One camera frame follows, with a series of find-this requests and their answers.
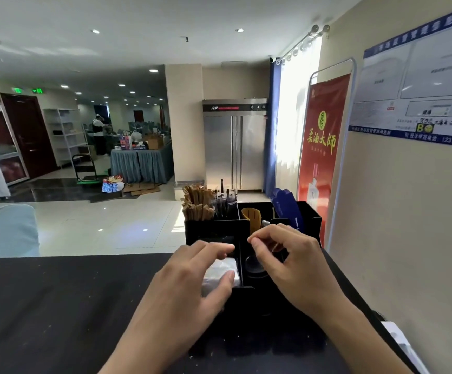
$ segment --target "dark brown door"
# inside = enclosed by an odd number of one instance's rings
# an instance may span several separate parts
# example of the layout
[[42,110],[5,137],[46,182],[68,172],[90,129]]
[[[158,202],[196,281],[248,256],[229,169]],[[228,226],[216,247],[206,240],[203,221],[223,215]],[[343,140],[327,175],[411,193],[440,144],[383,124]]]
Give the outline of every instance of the dark brown door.
[[142,110],[134,110],[134,122],[144,122],[145,118],[142,115]]
[[58,169],[37,97],[3,93],[1,97],[30,178]]

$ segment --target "red banner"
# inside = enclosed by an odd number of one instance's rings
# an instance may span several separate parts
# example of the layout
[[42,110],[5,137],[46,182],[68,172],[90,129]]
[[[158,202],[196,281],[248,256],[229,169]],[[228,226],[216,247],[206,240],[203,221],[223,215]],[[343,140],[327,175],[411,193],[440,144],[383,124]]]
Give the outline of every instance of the red banner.
[[299,168],[298,201],[307,201],[321,215],[323,245],[332,192],[340,125],[351,75],[312,85]]

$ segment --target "stainless steel cabinet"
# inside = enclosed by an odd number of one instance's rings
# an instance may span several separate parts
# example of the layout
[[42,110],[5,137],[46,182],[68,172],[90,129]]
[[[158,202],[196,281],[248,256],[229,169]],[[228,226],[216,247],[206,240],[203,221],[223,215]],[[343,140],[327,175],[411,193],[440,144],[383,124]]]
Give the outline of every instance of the stainless steel cabinet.
[[262,190],[267,100],[204,101],[206,185]]

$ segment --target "table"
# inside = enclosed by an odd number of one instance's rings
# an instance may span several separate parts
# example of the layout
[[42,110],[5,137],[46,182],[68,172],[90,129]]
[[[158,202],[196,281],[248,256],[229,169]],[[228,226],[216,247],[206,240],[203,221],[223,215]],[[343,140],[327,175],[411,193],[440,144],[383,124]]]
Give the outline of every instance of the table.
[[112,150],[112,175],[126,183],[167,183],[174,176],[172,142],[160,150]]
[[[169,257],[0,259],[0,374],[96,374]],[[335,270],[335,263],[330,264]],[[370,319],[371,310],[338,268],[334,274]],[[295,323],[224,314],[167,373],[348,373],[335,347],[309,318]],[[371,322],[402,357],[382,324]]]

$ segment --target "yellow sticker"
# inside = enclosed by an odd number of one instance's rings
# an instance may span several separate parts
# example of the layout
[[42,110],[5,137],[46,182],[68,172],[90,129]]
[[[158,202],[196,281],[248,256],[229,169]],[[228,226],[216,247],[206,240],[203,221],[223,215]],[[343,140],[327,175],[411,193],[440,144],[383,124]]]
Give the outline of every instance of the yellow sticker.
[[325,128],[325,125],[326,125],[326,112],[322,111],[318,118],[318,127],[320,128],[320,130],[322,130]]

